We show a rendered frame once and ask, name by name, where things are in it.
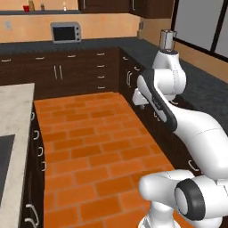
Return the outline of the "black hob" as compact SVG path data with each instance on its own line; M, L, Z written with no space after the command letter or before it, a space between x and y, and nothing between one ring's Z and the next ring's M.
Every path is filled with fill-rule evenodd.
M14 134L0 136L0 205L4 193L4 185L12 154Z

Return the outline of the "silver toaster oven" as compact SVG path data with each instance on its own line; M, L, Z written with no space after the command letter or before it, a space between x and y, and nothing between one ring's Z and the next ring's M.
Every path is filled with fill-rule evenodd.
M81 27L77 22L52 22L50 26L55 44L81 42Z

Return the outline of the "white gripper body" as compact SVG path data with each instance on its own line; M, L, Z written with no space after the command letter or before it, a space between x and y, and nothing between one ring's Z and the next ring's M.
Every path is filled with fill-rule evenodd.
M134 90L132 101L135 106L142 106L149 103L138 88L135 88Z

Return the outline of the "dark wall shelf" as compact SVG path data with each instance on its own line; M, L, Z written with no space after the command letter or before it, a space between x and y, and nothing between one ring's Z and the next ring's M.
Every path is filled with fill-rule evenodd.
M45 10L45 11L33 11L33 12L24 12L24 11L0 11L0 16L3 15L45 15L45 14L81 14L79 10Z

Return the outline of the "black framed window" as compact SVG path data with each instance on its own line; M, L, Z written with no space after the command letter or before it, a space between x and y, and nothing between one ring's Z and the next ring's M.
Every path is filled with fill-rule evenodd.
M228 0L175 0L175 40L228 62Z

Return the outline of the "dark wood side cabinets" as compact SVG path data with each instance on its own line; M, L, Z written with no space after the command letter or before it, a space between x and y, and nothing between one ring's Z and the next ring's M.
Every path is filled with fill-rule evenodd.
M128 58L127 61L123 60L123 56ZM131 87L126 84L126 73L133 72L131 76ZM195 164L193 158L188 152L183 142L173 134L162 121L157 121L153 112L155 111L150 104L145 104L142 108L133 104L132 98L134 90L137 87L136 80L138 75L144 70L144 66L138 63L130 55L122 49L119 50L119 92L125 97L129 106L133 109L137 117L141 120L153 139L156 141L160 149L167 156L176 169L187 169L193 172L194 175L201 175L200 168ZM188 160L192 160L192 164L199 169L199 172L193 171Z

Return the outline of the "dark wood base cabinets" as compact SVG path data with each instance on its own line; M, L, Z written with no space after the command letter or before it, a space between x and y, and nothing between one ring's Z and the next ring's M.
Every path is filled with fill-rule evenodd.
M36 100L118 89L117 47L0 54L0 86L33 83Z

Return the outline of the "dark wood island cabinets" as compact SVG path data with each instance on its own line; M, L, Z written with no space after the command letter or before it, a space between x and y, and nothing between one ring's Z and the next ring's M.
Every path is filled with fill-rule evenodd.
M32 228L32 225L25 223L25 218L32 218L37 221L31 208L26 208L26 204L35 206L38 216L39 225L37 228L44 228L44 195L45 195L45 171L42 172L43 164L45 161L45 147L41 135L40 126L38 124L36 108L32 107L35 112L35 119L30 122L30 129L28 135L28 149L25 164L24 184L21 194L20 205L20 220L19 228ZM37 140L34 140L34 130L38 130L40 135ZM44 148L44 155L38 157L38 147Z

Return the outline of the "dark wood wall cabinets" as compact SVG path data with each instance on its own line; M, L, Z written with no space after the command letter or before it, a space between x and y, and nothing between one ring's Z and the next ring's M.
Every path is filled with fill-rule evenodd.
M84 13L131 13L145 19L170 19L175 0L77 0Z

